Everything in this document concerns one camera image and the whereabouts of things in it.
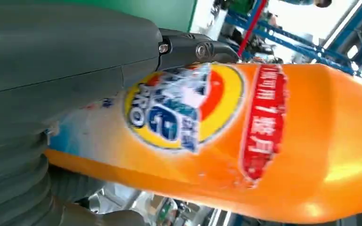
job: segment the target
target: gray plastic part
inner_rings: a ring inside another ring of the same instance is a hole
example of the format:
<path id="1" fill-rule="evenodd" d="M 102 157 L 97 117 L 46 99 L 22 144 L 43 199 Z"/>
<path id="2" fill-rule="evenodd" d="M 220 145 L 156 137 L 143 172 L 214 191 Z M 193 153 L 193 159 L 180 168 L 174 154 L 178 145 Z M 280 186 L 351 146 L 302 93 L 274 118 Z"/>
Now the gray plastic part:
<path id="1" fill-rule="evenodd" d="M 88 198 L 105 186 L 106 182 L 80 173 L 49 165 L 52 194 L 64 202 Z"/>
<path id="2" fill-rule="evenodd" d="M 115 67 L 1 91 L 0 139 L 42 132 L 64 113 L 115 95 L 121 74 Z"/>
<path id="3" fill-rule="evenodd" d="M 0 6 L 0 91 L 145 60 L 150 73 L 161 41 L 151 21 L 106 8 Z"/>
<path id="4" fill-rule="evenodd" d="M 143 226 L 141 215 L 120 211 L 96 215 L 64 204 L 50 192 L 43 135 L 0 141 L 0 226 Z"/>

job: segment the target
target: detergent bottle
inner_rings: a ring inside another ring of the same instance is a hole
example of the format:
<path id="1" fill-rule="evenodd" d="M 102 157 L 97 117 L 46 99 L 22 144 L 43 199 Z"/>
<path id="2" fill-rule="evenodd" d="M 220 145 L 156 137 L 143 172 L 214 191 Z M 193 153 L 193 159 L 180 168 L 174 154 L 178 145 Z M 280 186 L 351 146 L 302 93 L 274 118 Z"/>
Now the detergent bottle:
<path id="1" fill-rule="evenodd" d="M 279 222 L 362 212 L 362 85 L 324 65 L 154 73 L 60 122 L 51 163 Z"/>

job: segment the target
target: bolt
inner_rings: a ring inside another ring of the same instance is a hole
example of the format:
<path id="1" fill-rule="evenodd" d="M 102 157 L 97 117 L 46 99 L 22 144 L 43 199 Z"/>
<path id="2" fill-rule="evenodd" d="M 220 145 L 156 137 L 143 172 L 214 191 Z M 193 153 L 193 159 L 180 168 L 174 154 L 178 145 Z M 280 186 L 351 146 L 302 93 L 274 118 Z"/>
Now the bolt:
<path id="1" fill-rule="evenodd" d="M 195 52 L 196 52 L 196 56 L 198 58 L 202 58 L 202 57 L 205 56 L 206 48 L 204 46 L 202 46 L 202 45 L 197 45 Z"/>
<path id="2" fill-rule="evenodd" d="M 159 53 L 165 53 L 167 52 L 169 49 L 169 45 L 168 44 L 161 44 L 159 46 Z"/>

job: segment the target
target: circular logo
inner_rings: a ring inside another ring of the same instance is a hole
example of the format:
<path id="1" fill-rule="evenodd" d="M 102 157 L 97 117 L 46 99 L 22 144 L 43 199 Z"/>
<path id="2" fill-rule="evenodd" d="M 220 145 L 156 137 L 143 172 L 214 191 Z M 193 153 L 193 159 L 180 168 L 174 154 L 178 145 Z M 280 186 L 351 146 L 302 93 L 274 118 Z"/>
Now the circular logo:
<path id="1" fill-rule="evenodd" d="M 133 86 L 124 116 L 137 137 L 157 149 L 198 153 L 238 110 L 241 76 L 224 65 L 198 65 L 154 73 Z"/>

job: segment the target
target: blue shelf rack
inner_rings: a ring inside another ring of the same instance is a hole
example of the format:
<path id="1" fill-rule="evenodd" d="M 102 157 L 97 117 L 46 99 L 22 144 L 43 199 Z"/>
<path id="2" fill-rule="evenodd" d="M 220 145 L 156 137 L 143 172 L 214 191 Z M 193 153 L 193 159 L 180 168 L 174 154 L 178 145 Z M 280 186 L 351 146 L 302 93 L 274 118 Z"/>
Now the blue shelf rack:
<path id="1" fill-rule="evenodd" d="M 249 28 L 250 16 L 229 11 L 227 17 L 225 18 L 225 22 L 247 30 Z M 266 28 L 267 32 L 260 30 L 260 27 Z M 328 65 L 330 67 L 339 69 L 345 73 L 352 75 L 355 72 L 351 68 L 351 60 L 347 56 L 344 56 L 335 51 L 327 50 L 323 46 L 315 45 L 312 42 L 307 41 L 299 36 L 291 34 L 280 28 L 271 26 L 266 21 L 258 21 L 256 28 L 253 30 L 253 33 L 265 39 L 278 43 L 282 46 L 285 46 L 289 49 L 292 49 L 305 56 L 308 56 L 312 59 L 316 59 L 318 63 Z M 276 33 L 282 35 L 285 38 L 297 41 L 301 43 L 301 45 L 295 45 L 287 40 L 284 40 L 283 38 L 275 37 L 274 34 Z"/>

